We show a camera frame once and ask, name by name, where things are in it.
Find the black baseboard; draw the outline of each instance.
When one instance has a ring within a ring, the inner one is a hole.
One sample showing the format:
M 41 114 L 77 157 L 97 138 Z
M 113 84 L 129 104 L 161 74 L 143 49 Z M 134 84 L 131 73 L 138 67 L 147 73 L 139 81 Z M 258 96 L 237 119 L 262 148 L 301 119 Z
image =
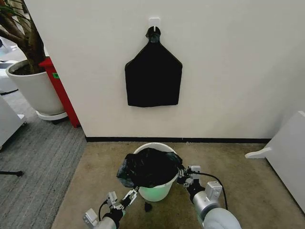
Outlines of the black baseboard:
M 268 143 L 270 138 L 86 137 L 87 142 Z

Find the green label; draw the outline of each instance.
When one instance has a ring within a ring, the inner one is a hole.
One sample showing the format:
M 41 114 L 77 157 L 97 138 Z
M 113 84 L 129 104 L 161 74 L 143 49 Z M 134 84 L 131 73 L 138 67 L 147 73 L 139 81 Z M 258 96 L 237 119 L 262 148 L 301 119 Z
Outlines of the green label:
M 55 79 L 59 79 L 59 76 L 58 76 L 57 73 L 53 73 L 53 77 L 54 77 Z

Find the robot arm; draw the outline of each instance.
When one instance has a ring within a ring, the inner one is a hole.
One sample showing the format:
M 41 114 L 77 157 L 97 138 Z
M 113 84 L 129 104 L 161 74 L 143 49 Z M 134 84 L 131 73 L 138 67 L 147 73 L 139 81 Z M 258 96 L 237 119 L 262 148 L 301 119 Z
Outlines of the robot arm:
M 179 171 L 178 184 L 190 193 L 197 218 L 203 229 L 241 229 L 236 217 L 226 209 L 220 208 L 218 198 L 223 189 L 217 181 L 210 181 L 203 188 L 199 182 L 200 166 L 188 166 Z
M 130 206 L 137 197 L 139 187 L 130 190 L 124 198 L 117 202 L 117 197 L 115 192 L 109 192 L 105 202 L 107 203 L 110 212 L 106 213 L 103 218 L 98 221 L 98 216 L 91 208 L 89 209 L 83 220 L 88 225 L 90 229 L 117 229 L 120 226 L 120 220 L 125 215 L 126 208 Z
M 210 181 L 203 188 L 199 182 L 200 166 L 188 166 L 187 169 L 180 169 L 177 179 L 190 194 L 190 200 L 194 204 L 197 218 L 204 229 L 241 229 L 235 216 L 226 209 L 220 208 L 218 198 L 223 189 L 217 181 Z M 115 192 L 107 195 L 107 205 L 110 212 L 106 213 L 98 221 L 98 216 L 89 209 L 83 220 L 90 229 L 118 229 L 119 221 L 125 215 L 126 208 L 131 205 L 137 197 L 138 187 L 130 190 L 125 197 L 117 202 Z

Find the black trash bag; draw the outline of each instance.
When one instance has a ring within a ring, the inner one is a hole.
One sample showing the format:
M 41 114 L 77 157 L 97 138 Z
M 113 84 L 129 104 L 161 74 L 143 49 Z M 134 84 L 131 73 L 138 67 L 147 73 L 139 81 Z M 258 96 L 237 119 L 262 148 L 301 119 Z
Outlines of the black trash bag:
M 125 187 L 155 187 L 172 180 L 180 168 L 182 159 L 174 152 L 146 148 L 128 154 L 116 176 Z
M 147 45 L 125 66 L 129 106 L 177 105 L 182 63 L 161 43 L 158 27 L 150 27 Z

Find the black wire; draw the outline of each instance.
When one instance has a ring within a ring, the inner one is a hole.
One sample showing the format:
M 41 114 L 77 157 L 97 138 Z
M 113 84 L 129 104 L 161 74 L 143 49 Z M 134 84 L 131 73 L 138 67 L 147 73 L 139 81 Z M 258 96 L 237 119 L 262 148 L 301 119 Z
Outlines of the black wire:
M 208 177 L 213 177 L 214 179 L 216 179 L 219 182 L 219 184 L 223 187 L 223 191 L 224 191 L 224 205 L 225 205 L 225 209 L 228 210 L 227 195 L 225 194 L 224 186 L 221 183 L 220 179 L 218 179 L 214 175 L 211 175 L 211 174 L 208 174 L 208 173 L 198 173 L 198 172 L 192 172 L 192 173 L 200 174 L 200 175 L 205 175 L 205 176 L 208 176 Z
M 107 204 L 106 200 L 101 204 L 101 206 L 99 208 L 99 221 L 101 220 L 101 208 L 103 207 L 104 204 Z

